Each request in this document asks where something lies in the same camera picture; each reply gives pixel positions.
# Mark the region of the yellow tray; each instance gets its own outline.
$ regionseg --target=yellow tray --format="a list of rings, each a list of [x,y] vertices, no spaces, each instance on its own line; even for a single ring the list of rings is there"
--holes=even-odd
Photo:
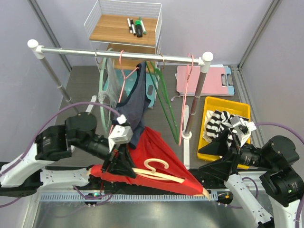
[[[197,151],[197,156],[199,159],[203,159],[203,160],[212,162],[212,161],[219,159],[220,157],[215,156],[215,155],[199,153],[199,149],[208,144],[208,142],[203,138],[204,123],[205,123],[205,116],[206,116],[207,110],[211,110],[211,111],[219,110],[220,112],[227,111],[230,114],[240,115],[240,116],[250,119],[250,106],[248,104],[235,102],[235,101],[229,101],[229,100],[220,99],[220,98],[216,98],[216,97],[212,97],[212,96],[206,97],[205,105],[204,105],[203,120],[201,123],[201,129],[200,129],[199,147],[198,147],[198,151]],[[238,168],[248,169],[249,167],[246,165],[238,165]]]

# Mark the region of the green hanger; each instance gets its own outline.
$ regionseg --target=green hanger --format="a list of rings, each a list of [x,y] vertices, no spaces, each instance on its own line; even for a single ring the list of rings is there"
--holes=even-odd
[[[111,59],[104,57],[98,66],[100,74],[99,74],[99,91],[104,91],[104,73],[106,69],[106,62],[111,61]],[[111,119],[111,112],[108,112],[108,116],[106,117],[105,110],[103,107],[100,107],[100,116],[101,116],[101,123],[104,129],[104,134],[107,136],[107,134],[110,132],[110,127],[112,125],[112,119]]]
[[[166,86],[165,80],[163,78],[163,75],[162,75],[161,71],[158,68],[155,67],[154,63],[150,61],[150,64],[152,65],[152,67],[154,69],[154,75],[155,75],[155,78],[154,78],[152,76],[152,72],[151,72],[151,70],[150,70],[150,68],[148,66],[147,61],[145,63],[146,63],[146,66],[148,68],[150,77],[151,77],[151,79],[153,81],[153,85],[154,85],[154,88],[156,90],[156,94],[158,96],[158,99],[159,99],[159,101],[161,103],[161,107],[163,109],[163,112],[165,113],[165,116],[166,116],[166,119],[168,121],[169,127],[171,129],[172,134],[173,134],[173,138],[174,138],[175,142],[178,144],[179,143],[179,134],[180,134],[180,132],[178,131],[178,128],[177,128],[177,124],[176,124],[176,121],[175,121],[175,116],[174,116],[174,113],[173,113],[173,110],[172,110],[172,107],[171,107],[171,101],[170,101],[169,96],[168,96],[167,86]],[[167,105],[169,107],[173,123],[171,123],[171,121],[169,120],[169,115],[167,114],[167,111],[165,110],[164,103],[163,103],[163,101],[161,99],[159,91],[161,92],[161,94],[162,94],[165,102],[167,103]]]

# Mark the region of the marker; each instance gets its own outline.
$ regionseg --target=marker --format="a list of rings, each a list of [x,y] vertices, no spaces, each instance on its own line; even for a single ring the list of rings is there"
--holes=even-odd
[[[144,28],[144,25],[143,25],[143,20],[142,20],[142,17],[139,17],[139,20],[141,21],[141,25],[142,25],[142,31],[143,31],[143,34],[147,34],[147,31],[146,31],[146,29]]]
[[[132,31],[132,27],[131,27],[131,23],[130,23],[130,18],[127,19],[128,20],[128,25],[129,25],[129,30],[130,30],[130,33],[132,34],[133,31]]]
[[[132,32],[133,32],[133,35],[135,35],[135,36],[136,36],[136,32],[135,32],[135,27],[134,27],[134,22],[133,22],[133,19],[131,18],[131,19],[130,19],[130,21],[131,21],[131,27],[132,27]]]
[[[135,29],[136,29],[136,35],[137,37],[143,37],[143,30],[140,20],[135,21]]]

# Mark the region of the red cloth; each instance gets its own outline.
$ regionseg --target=red cloth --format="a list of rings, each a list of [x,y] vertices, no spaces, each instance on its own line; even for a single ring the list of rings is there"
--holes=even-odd
[[[158,162],[152,161],[149,165],[154,167],[157,172],[183,178],[185,181],[183,183],[177,183],[174,181],[153,180],[140,175],[137,175],[136,178],[133,179],[126,176],[102,172],[102,165],[94,165],[91,169],[91,174],[106,181],[125,182],[127,184],[142,185],[180,194],[196,195],[203,193],[203,186],[185,168],[183,163],[180,162],[172,149],[162,139],[159,132],[146,127],[139,139],[137,148],[135,150],[130,149],[130,155],[136,167],[145,170],[148,170],[143,164],[146,159],[162,159],[169,164],[168,169],[165,169],[164,165]]]

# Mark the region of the white cable tray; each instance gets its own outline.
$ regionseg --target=white cable tray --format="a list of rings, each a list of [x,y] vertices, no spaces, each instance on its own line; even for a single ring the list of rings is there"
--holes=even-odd
[[[94,201],[104,201],[107,199],[97,199]],[[212,191],[211,201],[218,200],[218,193]],[[88,201],[77,192],[44,192],[41,195],[40,202],[81,202]],[[187,195],[113,195],[111,202],[168,202],[168,201],[208,201],[205,196],[187,196]]]

